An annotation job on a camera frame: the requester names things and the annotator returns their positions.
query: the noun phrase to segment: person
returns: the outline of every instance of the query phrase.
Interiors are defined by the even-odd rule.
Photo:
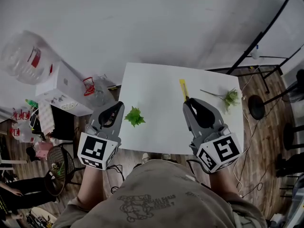
[[[227,168],[209,175],[209,188],[186,167],[163,159],[145,153],[143,164],[107,200],[103,172],[86,166],[78,196],[53,228],[266,227],[258,208],[238,195]]]
[[[8,184],[0,181],[0,219],[2,220],[22,218],[22,215],[9,213],[9,211],[29,209],[55,201],[56,197],[49,194],[42,177],[19,180]]]
[[[296,173],[304,172],[304,153],[294,154],[288,160],[283,159],[282,154],[277,156],[275,168],[277,177],[284,177]]]

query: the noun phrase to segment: forearm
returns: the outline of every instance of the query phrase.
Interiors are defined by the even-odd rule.
[[[87,166],[78,193],[80,207],[90,210],[104,200],[103,171]]]
[[[223,196],[227,193],[238,194],[238,190],[232,181],[232,175],[228,168],[224,168],[217,171],[214,174],[209,175],[211,190],[219,196]]]
[[[7,190],[7,191],[10,191],[11,192],[11,190],[12,190],[12,188],[11,187],[9,187],[8,185],[6,185],[4,182],[2,182],[2,181],[0,181],[0,188],[3,188],[3,189],[5,189],[5,190]]]

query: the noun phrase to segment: wooden floor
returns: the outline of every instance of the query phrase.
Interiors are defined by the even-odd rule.
[[[243,74],[252,72],[249,69],[238,69],[233,72],[233,74]],[[242,89],[244,85],[248,82],[250,76],[239,77],[240,88]],[[247,101],[251,95],[259,95],[263,100],[270,99],[271,97],[282,92],[285,87],[278,73],[272,74],[267,78],[267,83],[270,88],[270,94],[265,94],[265,87],[263,81],[259,75],[254,75],[250,83],[244,89],[243,95],[246,97],[243,101],[243,110],[245,115],[249,119],[250,127],[252,131],[254,130],[258,121],[253,119],[249,114]],[[266,106],[266,113],[270,111],[276,101],[268,104]],[[89,116],[85,117],[75,117],[75,127],[79,126],[79,131],[77,133],[77,139],[81,131],[84,130],[84,125],[88,121]],[[254,188],[259,182],[263,183],[263,187],[260,191],[254,190],[250,194],[246,195],[244,199],[249,200],[254,205],[256,205],[264,214],[266,218],[271,218],[274,213],[285,210],[288,205],[289,200],[280,197],[281,190],[280,187],[286,185],[289,181],[287,178],[276,178],[275,173],[275,160],[279,153],[282,153],[284,157],[289,158],[291,155],[295,154],[296,151],[285,151],[282,142],[282,132],[285,123],[293,123],[293,115],[290,104],[286,104],[283,101],[277,103],[273,108],[271,113],[263,118],[257,125],[256,132],[252,138],[250,149],[248,150],[247,159],[245,160],[245,155],[239,158],[235,173],[237,177],[240,177],[240,173],[244,166],[242,173],[241,182],[243,188],[240,191],[241,195],[245,195],[252,188]],[[4,122],[0,123],[0,130],[9,130],[10,123]],[[250,140],[250,129],[247,120],[244,118],[244,149],[248,147]],[[25,152],[25,149],[29,146],[25,143],[18,143],[10,135],[6,136],[9,155],[12,160],[28,160],[29,158]],[[77,148],[78,142],[75,141],[75,150]],[[126,177],[133,169],[133,167],[141,162],[142,152],[128,151],[119,149],[118,153],[112,160],[111,164],[121,164],[123,166],[123,174]],[[175,155],[173,159],[176,159],[179,163],[187,166],[186,160],[193,159],[193,156],[180,156]],[[76,165],[81,166],[78,159],[75,159]],[[35,161],[23,165],[14,165],[15,173],[19,179],[28,179],[33,177],[43,177],[48,171],[48,166],[46,161]],[[198,179],[209,185],[209,178],[199,167],[198,164],[193,164],[195,173]],[[81,182],[83,176],[83,171],[78,171],[73,179],[75,182]],[[232,178],[237,185],[237,180],[232,175]],[[122,184],[122,178],[120,174],[116,173],[114,170],[104,171],[104,190],[106,195],[109,197],[111,195],[110,189],[113,186],[120,186]],[[77,195],[79,191],[79,186],[68,184],[65,190],[59,196],[60,203],[48,203],[41,207],[49,211],[55,216],[58,216],[66,207],[68,201]]]

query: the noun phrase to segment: black metal frame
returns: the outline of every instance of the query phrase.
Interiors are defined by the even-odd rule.
[[[250,46],[247,48],[246,51],[244,51],[243,55],[235,62],[235,64],[229,69],[229,71],[226,73],[228,75],[230,75],[239,65],[240,63],[246,58],[246,57],[251,57],[251,56],[248,56],[249,53],[258,45],[258,43],[260,42],[260,40],[264,37],[264,35],[269,31],[269,29],[273,26],[273,24],[276,22],[277,18],[281,15],[282,11],[284,10],[284,8],[286,7],[286,5],[288,4],[289,0],[285,0],[282,7],[280,8],[280,10],[277,12],[277,14],[275,15],[275,17],[273,18],[273,20],[271,21],[271,23],[268,25],[268,27],[266,28],[266,30],[264,32],[260,32],[258,34],[258,36],[254,39],[254,41],[250,44]],[[259,72],[258,73],[252,73],[252,74],[260,74],[262,79],[263,79],[263,82],[265,84],[265,87],[266,87],[266,93],[269,94],[269,88],[268,88],[268,85],[267,85],[267,82],[266,82],[266,78],[269,77],[270,75],[272,75],[275,71],[277,70],[280,70],[281,66],[283,66],[286,62],[288,62],[295,54],[297,54],[299,52],[299,50],[301,50],[301,48],[304,46],[304,43],[302,44],[302,46],[297,49],[290,57],[286,58],[286,57],[266,57],[266,58],[281,58],[281,59],[284,59],[284,61],[279,64],[279,65],[276,65],[275,68],[270,71],[270,72],[267,72],[267,74],[264,76],[263,73],[265,72],[261,72],[259,69]]]

